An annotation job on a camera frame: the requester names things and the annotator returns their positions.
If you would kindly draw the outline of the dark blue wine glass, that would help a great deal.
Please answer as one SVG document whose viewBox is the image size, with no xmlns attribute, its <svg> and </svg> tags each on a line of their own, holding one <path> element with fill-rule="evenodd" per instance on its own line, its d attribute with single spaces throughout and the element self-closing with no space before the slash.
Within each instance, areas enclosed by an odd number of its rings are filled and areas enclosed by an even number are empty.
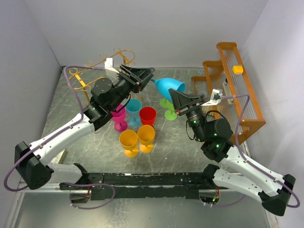
<svg viewBox="0 0 304 228">
<path fill-rule="evenodd" d="M 174 78 L 161 78 L 161 79 L 151 79 L 156 85 L 157 91 L 162 95 L 163 98 L 172 102 L 169 89 L 174 89 L 179 92 L 185 92 L 186 85 L 184 82 L 176 80 Z"/>
</svg>

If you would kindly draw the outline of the light blue wine glass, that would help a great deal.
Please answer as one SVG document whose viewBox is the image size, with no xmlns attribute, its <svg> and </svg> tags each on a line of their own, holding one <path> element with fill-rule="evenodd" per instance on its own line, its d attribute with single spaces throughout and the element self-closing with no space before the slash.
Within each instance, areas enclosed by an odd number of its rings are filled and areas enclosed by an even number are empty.
<svg viewBox="0 0 304 228">
<path fill-rule="evenodd" d="M 140 126 L 141 120 L 139 117 L 139 111 L 142 108 L 141 101 L 138 99 L 132 98 L 125 108 L 126 108 L 128 116 L 129 116 L 128 124 L 131 127 Z"/>
</svg>

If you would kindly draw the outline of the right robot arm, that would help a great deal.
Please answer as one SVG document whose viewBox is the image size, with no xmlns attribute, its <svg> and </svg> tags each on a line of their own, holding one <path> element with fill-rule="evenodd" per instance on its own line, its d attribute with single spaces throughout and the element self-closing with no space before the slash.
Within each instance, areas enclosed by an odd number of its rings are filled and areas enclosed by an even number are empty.
<svg viewBox="0 0 304 228">
<path fill-rule="evenodd" d="M 207 121 L 202 107 L 218 105 L 224 99 L 239 98 L 239 95 L 224 96 L 221 89 L 213 89 L 210 100 L 205 102 L 203 96 L 188 95 L 174 89 L 169 89 L 169 93 L 175 113 L 186 115 L 186 126 L 194 133 L 192 140 L 202 143 L 201 150 L 205 156 L 240 173 L 235 175 L 210 164 L 201 178 L 205 188 L 215 186 L 238 191 L 255 199 L 265 210 L 277 216 L 283 216 L 286 208 L 291 207 L 288 203 L 291 196 L 297 202 L 294 207 L 300 206 L 300 200 L 293 192 L 294 176 L 278 174 L 245 155 L 238 139 L 230 141 L 231 136 L 238 135 L 238 131 L 231 130 L 224 116 Z"/>
</svg>

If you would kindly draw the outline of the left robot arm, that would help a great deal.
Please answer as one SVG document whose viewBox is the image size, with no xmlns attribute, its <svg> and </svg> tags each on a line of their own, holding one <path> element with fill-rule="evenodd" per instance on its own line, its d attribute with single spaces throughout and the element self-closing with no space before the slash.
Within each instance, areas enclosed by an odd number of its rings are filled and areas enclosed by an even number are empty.
<svg viewBox="0 0 304 228">
<path fill-rule="evenodd" d="M 130 93 L 141 92 L 155 71 L 152 67 L 133 68 L 126 65 L 121 65 L 120 69 L 105 67 L 107 76 L 95 82 L 89 104 L 81 107 L 80 113 L 71 121 L 40 140 L 16 145 L 16 170 L 27 187 L 36 190 L 48 182 L 68 182 L 79 190 L 88 186 L 88 173 L 81 165 L 54 164 L 52 160 L 75 141 L 108 123 L 113 113 L 119 111 L 117 107 L 123 100 Z"/>
</svg>

